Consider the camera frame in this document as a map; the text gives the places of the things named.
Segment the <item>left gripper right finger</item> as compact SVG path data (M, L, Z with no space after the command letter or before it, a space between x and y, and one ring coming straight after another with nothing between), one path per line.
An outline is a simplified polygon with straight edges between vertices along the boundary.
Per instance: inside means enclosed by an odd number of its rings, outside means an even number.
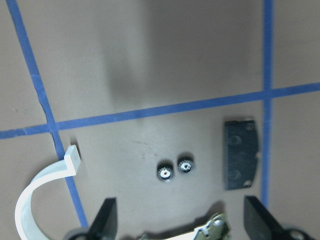
M256 196L244 197L243 210L243 225L250 240L291 240Z

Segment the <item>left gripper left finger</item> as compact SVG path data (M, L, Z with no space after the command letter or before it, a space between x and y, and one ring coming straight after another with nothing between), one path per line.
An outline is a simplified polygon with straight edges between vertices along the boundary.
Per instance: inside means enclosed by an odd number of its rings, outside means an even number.
M114 240L118 231L117 199L106 198L89 231L88 240Z

